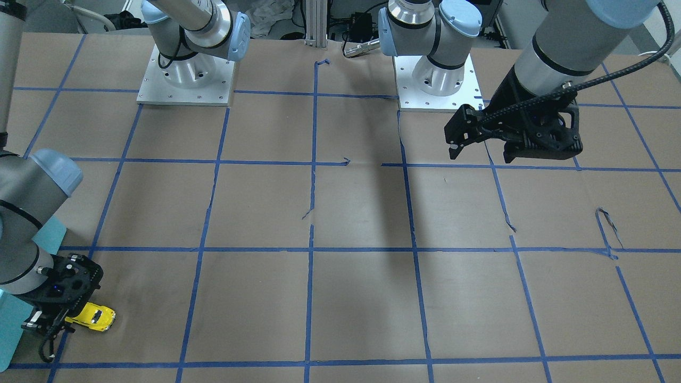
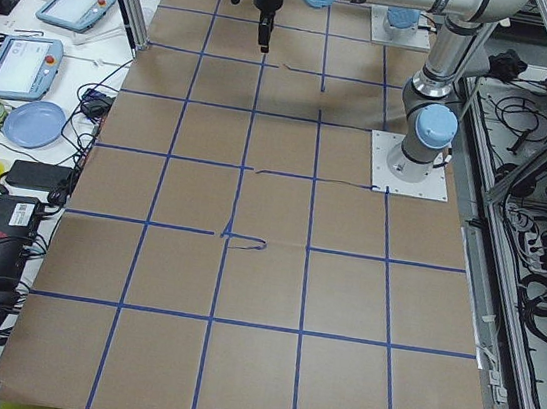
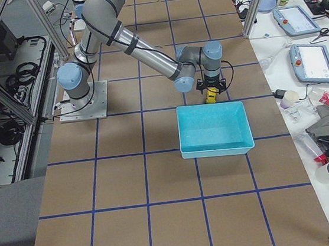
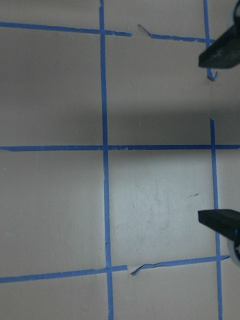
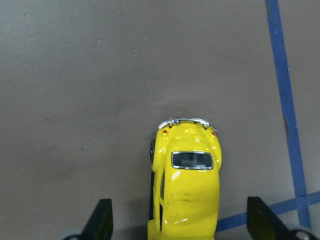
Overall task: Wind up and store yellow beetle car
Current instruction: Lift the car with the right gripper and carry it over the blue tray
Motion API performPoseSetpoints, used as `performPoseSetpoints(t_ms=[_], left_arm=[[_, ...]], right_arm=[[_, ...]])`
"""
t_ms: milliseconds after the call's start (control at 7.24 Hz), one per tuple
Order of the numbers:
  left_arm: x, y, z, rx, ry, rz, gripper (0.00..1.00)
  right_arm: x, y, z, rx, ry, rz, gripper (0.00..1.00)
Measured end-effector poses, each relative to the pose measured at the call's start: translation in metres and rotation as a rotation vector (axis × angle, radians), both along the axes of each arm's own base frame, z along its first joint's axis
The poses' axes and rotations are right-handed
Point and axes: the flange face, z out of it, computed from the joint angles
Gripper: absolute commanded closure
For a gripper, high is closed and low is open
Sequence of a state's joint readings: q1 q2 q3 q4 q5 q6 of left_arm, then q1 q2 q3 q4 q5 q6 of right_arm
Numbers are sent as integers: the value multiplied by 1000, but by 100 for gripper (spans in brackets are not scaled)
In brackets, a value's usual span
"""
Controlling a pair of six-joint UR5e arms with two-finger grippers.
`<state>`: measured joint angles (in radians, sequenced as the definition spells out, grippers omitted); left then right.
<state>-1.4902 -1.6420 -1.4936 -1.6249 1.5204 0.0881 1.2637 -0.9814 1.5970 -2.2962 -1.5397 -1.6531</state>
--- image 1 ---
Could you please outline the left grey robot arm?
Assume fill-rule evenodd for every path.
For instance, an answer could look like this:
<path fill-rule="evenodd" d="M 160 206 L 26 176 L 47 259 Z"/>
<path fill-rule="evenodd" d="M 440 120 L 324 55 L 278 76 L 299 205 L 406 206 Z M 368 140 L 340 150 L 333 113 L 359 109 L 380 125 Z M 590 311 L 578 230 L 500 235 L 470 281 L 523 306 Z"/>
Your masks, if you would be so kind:
<path fill-rule="evenodd" d="M 455 160 L 463 148 L 488 139 L 504 141 L 504 161 L 568 160 L 583 150 L 579 133 L 580 90 L 650 65 L 669 51 L 675 28 L 662 1 L 543 1 L 547 15 L 483 110 L 464 104 L 444 127 Z M 667 39 L 652 56 L 589 80 L 629 32 L 654 10 Z M 381 50 L 387 56 L 418 56 L 417 83 L 428 94 L 455 92 L 464 77 L 472 41 L 483 17 L 467 1 L 389 1 L 379 11 Z"/>

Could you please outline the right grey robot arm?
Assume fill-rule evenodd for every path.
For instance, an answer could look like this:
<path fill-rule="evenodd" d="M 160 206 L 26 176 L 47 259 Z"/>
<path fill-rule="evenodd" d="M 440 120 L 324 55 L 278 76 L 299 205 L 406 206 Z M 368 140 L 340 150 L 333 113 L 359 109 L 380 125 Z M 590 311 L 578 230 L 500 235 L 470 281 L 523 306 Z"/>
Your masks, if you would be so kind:
<path fill-rule="evenodd" d="M 2 150 L 2 291 L 32 305 L 24 327 L 48 339 L 71 331 L 66 319 L 83 311 L 104 275 L 83 255 L 54 255 L 34 242 L 82 178 L 75 162 L 57 151 L 23 157 Z"/>

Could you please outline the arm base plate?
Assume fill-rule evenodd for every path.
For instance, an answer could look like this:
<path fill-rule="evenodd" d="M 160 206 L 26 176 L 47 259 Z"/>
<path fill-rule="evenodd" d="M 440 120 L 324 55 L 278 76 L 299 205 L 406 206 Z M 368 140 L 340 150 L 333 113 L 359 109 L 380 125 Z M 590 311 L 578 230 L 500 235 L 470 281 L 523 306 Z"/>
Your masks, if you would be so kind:
<path fill-rule="evenodd" d="M 235 62 L 197 54 L 174 61 L 163 69 L 167 60 L 154 46 L 137 102 L 156 106 L 221 106 L 231 104 Z"/>
<path fill-rule="evenodd" d="M 465 104 L 484 107 L 470 55 L 455 70 L 436 67 L 425 56 L 397 56 L 393 63 L 400 111 L 455 113 Z"/>

